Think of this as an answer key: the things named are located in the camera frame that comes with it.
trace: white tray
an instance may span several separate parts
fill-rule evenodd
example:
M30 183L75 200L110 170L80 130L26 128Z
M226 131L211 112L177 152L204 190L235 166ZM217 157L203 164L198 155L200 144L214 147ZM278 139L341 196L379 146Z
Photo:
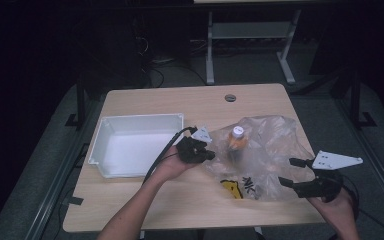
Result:
M181 113L103 117L88 162L105 178L145 176L182 129Z

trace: bottle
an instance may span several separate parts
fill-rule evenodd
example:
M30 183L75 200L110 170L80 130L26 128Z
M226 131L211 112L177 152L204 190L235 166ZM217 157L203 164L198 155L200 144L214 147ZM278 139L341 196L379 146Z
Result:
M248 145L248 139L245 131L241 126L235 126L229 133L228 152L230 159L236 163L242 159L243 149Z

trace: plastic bag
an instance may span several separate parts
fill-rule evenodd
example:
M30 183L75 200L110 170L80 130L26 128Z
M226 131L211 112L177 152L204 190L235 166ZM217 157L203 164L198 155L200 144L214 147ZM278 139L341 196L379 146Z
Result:
M232 159L228 139L235 126L244 129L248 143ZM203 165L235 198L292 200L297 198L297 194L280 185L278 176L294 182L314 179L309 168L289 164L289 158L313 159L298 142L293 119L283 116L246 117L237 124L210 132L210 136L213 141L207 149L214 151L216 157Z

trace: skin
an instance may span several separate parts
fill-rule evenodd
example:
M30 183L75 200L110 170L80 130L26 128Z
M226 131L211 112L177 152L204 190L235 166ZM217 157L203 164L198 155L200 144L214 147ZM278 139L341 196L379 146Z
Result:
M105 225L98 236L99 240L138 239L145 216L162 185L177 178L186 170L197 166L197 164L182 162L176 153L175 147L168 150L165 155L166 159L157 166L148 181ZM308 198L308 201L334 228L340 239L360 239L354 221L352 198L344 189L341 190L336 199L329 203L324 203L317 198Z
M345 189L331 202L324 203L318 198L307 199L342 240L358 240L359 235L354 220L353 200Z
M98 239L138 239L146 213L161 186L197 165L182 162L176 153L175 147L167 151L165 156L169 157L157 166L139 191L111 218Z

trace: hand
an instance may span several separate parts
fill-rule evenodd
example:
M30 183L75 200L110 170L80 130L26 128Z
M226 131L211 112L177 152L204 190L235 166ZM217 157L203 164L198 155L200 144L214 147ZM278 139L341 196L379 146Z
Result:
M198 165L184 163L182 160L180 160L177 148L175 146L169 148L163 159L164 160L158 164L155 172L152 175L160 176L162 179L164 179L164 181L177 178L186 170Z
M348 192L342 188L338 196L325 203L318 198L307 200L319 211L322 217L336 231L340 239L359 239L354 220L353 200Z

